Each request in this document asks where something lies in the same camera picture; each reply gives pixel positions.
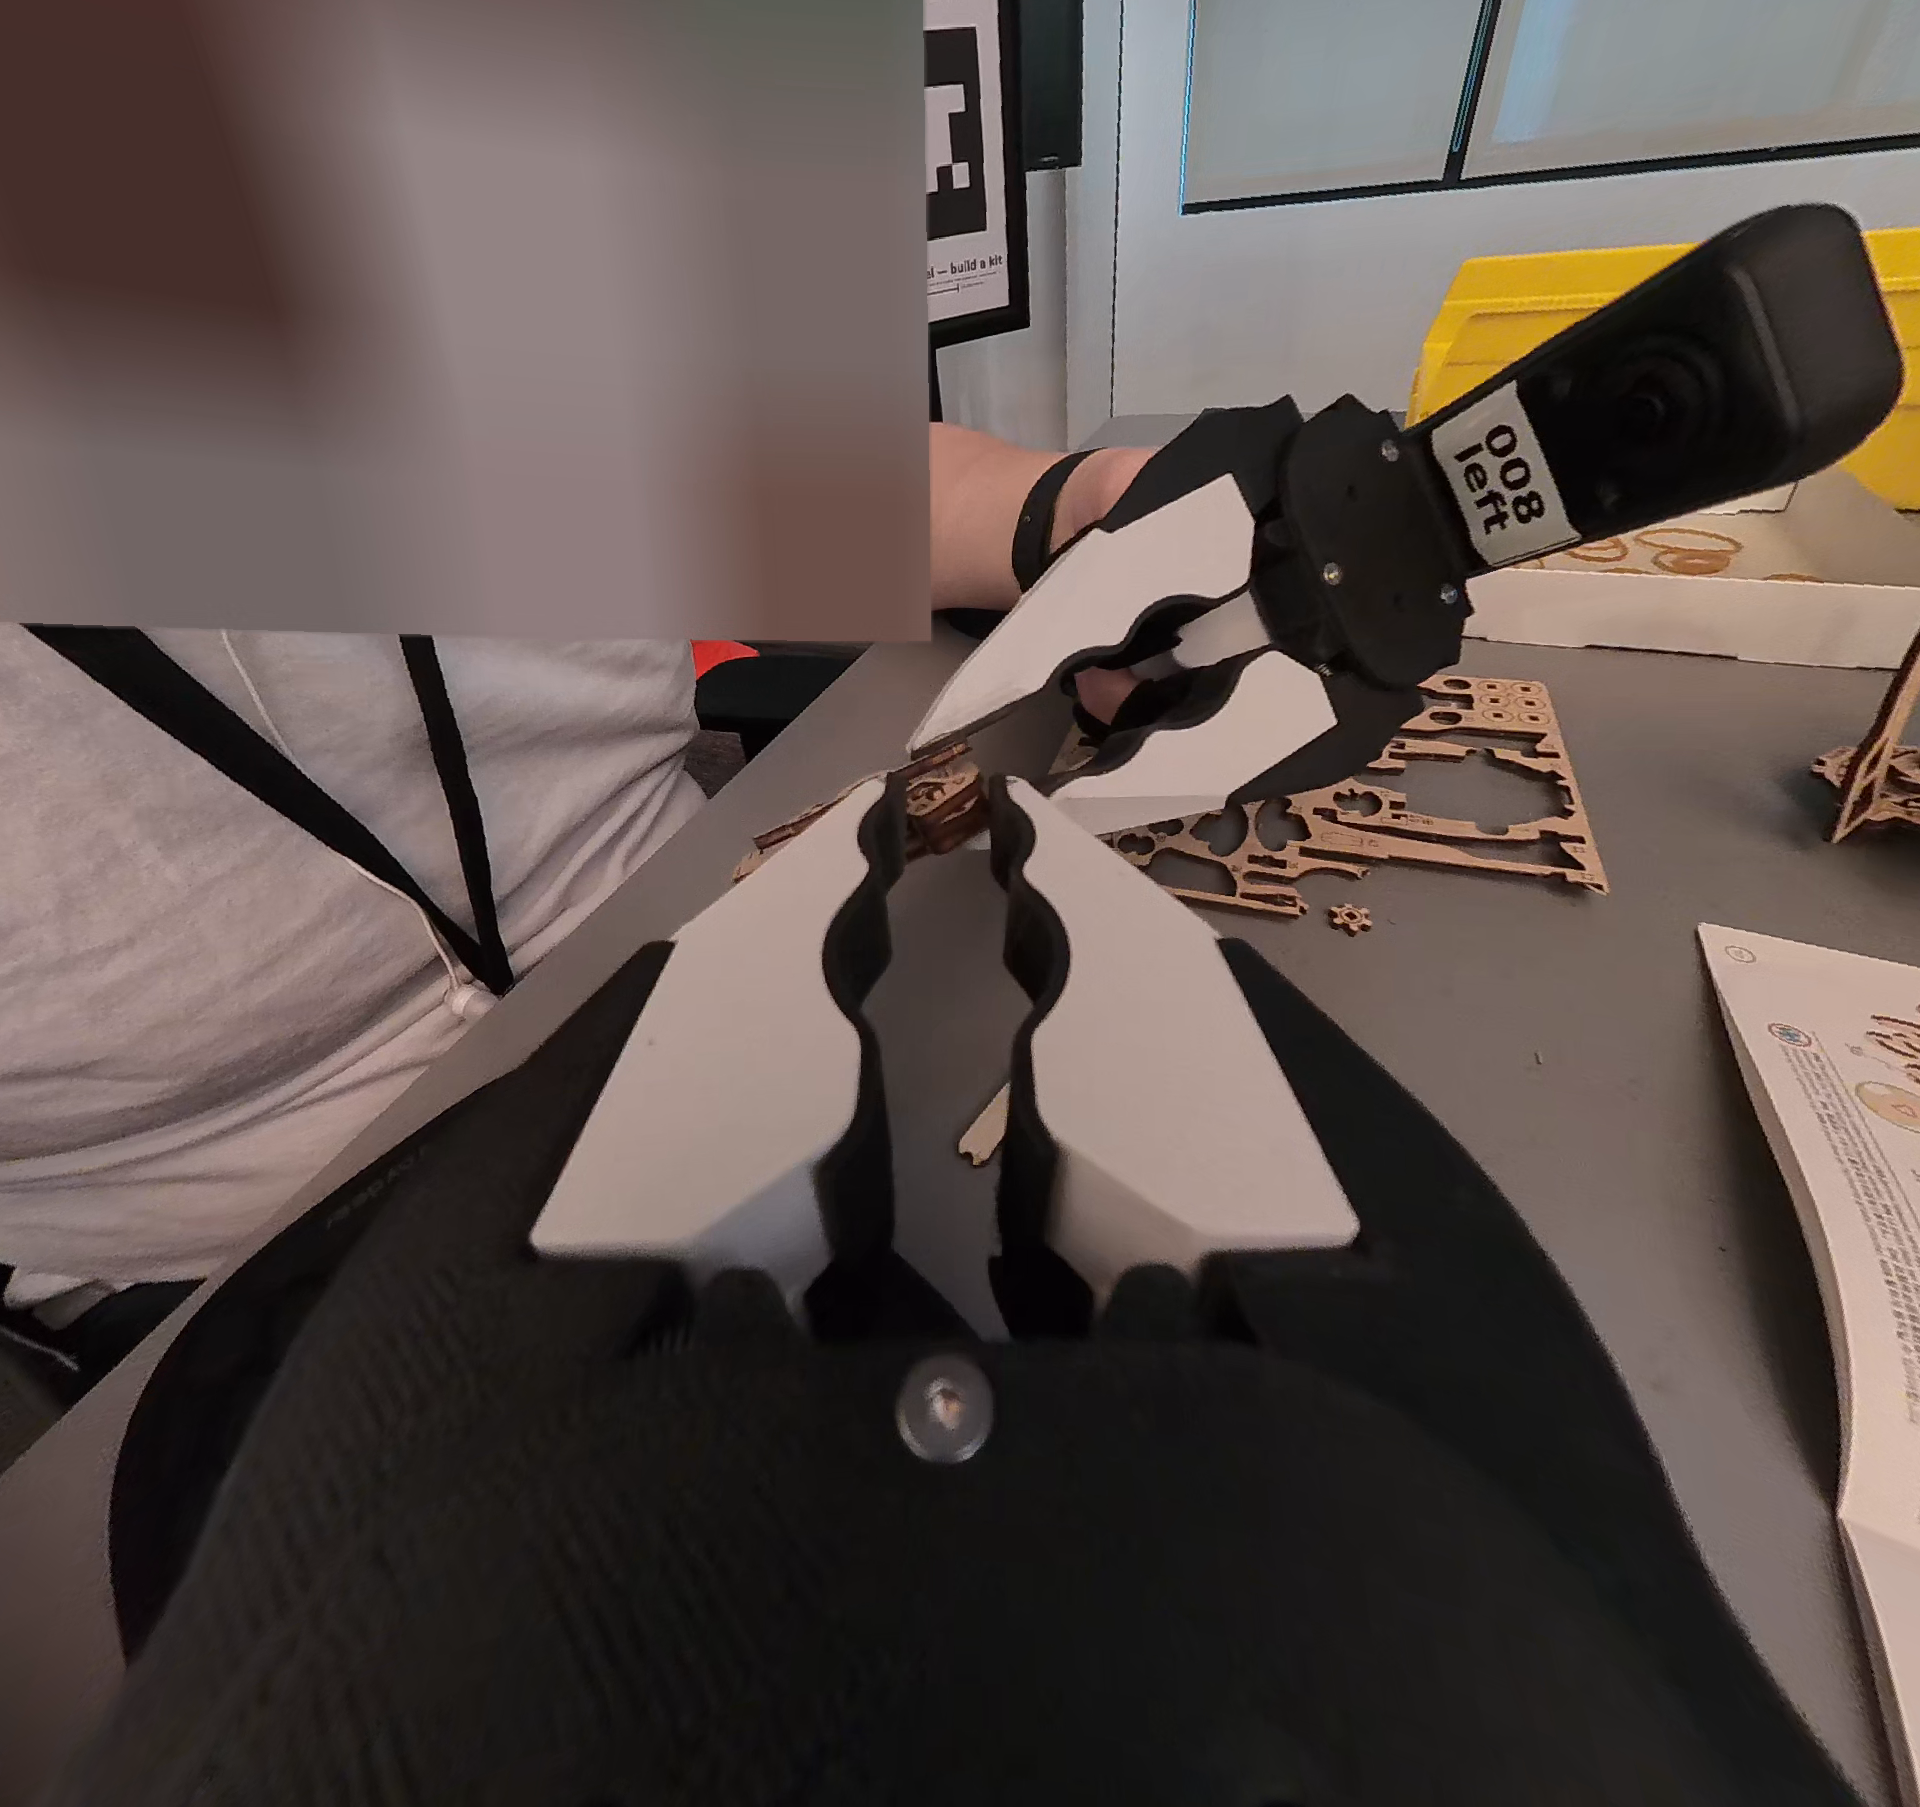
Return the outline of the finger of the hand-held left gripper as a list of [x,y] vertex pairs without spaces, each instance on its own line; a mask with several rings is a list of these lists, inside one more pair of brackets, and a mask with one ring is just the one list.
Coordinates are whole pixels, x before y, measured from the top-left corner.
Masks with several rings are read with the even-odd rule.
[[1258,493],[1221,470],[1125,524],[1093,524],[958,667],[909,738],[909,760],[994,726],[1088,668],[1123,667],[1145,624],[1238,596],[1254,564]]
[[1324,673],[1272,648],[1200,668],[1165,653],[1127,674],[1169,688],[1171,701],[1114,732],[1096,763],[1048,785],[1052,806],[1091,835],[1221,810],[1337,721]]

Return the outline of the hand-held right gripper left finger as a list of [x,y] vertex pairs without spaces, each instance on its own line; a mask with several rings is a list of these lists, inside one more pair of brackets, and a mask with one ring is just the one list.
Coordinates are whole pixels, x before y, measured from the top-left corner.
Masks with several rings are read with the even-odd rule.
[[876,1032],[903,786],[846,794],[686,924],[532,1229],[545,1260],[766,1275],[821,1334],[909,1301]]

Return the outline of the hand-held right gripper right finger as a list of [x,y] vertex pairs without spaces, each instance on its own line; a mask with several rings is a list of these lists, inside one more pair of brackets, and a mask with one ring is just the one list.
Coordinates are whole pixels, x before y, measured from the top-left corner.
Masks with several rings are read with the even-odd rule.
[[991,781],[1010,1060],[991,1284],[1013,1334],[1082,1334],[1142,1266],[1358,1239],[1223,941],[1017,776]]

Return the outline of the small wooden gear assembly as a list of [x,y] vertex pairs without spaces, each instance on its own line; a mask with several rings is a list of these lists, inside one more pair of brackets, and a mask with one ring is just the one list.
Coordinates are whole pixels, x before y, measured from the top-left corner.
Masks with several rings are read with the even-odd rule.
[[987,826],[987,792],[967,738],[903,768],[905,859],[946,856]]

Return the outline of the person's left forearm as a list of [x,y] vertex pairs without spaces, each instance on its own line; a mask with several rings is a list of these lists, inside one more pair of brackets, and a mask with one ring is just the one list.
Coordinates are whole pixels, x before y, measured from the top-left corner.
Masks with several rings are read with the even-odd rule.
[[[1013,562],[1020,510],[1066,458],[940,421],[928,437],[932,607],[1006,611],[1020,594]],[[1082,459],[1056,497],[1049,550],[1112,510],[1152,456],[1152,448],[1109,448]]]

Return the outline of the laser-cut wooden parts sheet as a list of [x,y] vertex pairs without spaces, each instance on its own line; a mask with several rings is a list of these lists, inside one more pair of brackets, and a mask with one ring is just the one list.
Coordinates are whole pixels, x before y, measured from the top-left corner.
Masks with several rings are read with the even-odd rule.
[[[1414,768],[1435,768],[1447,797],[1466,792],[1468,768],[1489,768],[1535,792],[1544,811],[1501,825],[1424,811]],[[1284,919],[1308,909],[1308,877],[1358,881],[1390,864],[1611,887],[1547,685],[1462,673],[1431,676],[1420,712],[1350,779],[1107,842],[1178,899]]]

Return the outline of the partly built wooden model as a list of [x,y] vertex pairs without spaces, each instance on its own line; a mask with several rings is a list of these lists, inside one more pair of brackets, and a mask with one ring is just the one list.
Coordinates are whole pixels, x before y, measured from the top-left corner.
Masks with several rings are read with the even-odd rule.
[[1919,831],[1919,747],[1907,745],[1916,706],[1919,637],[1907,646],[1859,745],[1838,747],[1813,763],[1818,779],[1838,786],[1826,842],[1840,843],[1859,831]]

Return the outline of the yellow plastic bin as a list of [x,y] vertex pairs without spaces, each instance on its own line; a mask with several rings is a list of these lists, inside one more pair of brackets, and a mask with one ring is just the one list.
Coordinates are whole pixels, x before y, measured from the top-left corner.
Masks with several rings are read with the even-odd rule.
[[[1919,510],[1919,230],[1867,230],[1906,380],[1899,404],[1844,459],[1867,489],[1896,510]],[[1681,258],[1687,243],[1612,245],[1524,255],[1471,258],[1454,277],[1427,331],[1405,416],[1424,421],[1481,380],[1550,341]]]

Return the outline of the white cardboard tray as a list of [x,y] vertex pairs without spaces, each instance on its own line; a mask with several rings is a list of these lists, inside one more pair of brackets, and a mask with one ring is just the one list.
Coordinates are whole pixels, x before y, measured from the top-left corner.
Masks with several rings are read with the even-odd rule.
[[1902,659],[1919,623],[1916,513],[1896,510],[1846,468],[1830,468],[1694,515],[1783,516],[1822,580],[1583,575],[1524,562],[1471,580],[1468,631],[1504,644],[1829,668]]

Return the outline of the pile of rubber bands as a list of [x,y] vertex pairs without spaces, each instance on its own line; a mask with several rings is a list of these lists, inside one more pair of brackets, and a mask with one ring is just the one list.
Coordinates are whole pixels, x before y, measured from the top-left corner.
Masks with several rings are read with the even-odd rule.
[[1577,544],[1532,566],[1583,575],[1822,580],[1817,559],[1777,515],[1683,516],[1632,534]]

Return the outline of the framed marker sign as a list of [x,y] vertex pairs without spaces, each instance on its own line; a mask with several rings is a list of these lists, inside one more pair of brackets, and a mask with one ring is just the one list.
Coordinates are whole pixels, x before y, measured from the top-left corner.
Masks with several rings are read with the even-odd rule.
[[928,341],[1030,324],[1020,0],[924,0]]

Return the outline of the frosted glass window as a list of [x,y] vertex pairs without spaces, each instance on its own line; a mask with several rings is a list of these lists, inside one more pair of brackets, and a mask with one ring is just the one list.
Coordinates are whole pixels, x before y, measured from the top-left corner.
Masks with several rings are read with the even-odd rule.
[[1183,206],[1911,142],[1919,0],[1191,0]]

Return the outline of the large black panel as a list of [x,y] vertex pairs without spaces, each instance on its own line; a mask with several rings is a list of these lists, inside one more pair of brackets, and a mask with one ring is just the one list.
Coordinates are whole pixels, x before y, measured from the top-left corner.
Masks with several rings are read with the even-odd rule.
[[1020,0],[1020,115],[1026,170],[1084,161],[1084,0]]

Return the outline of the open instruction booklet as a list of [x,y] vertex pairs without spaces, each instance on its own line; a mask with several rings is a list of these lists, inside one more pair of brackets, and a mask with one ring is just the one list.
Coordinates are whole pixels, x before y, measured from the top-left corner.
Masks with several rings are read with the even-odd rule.
[[1807,1240],[1838,1380],[1838,1528],[1904,1802],[1919,1798],[1919,970],[1701,924]]

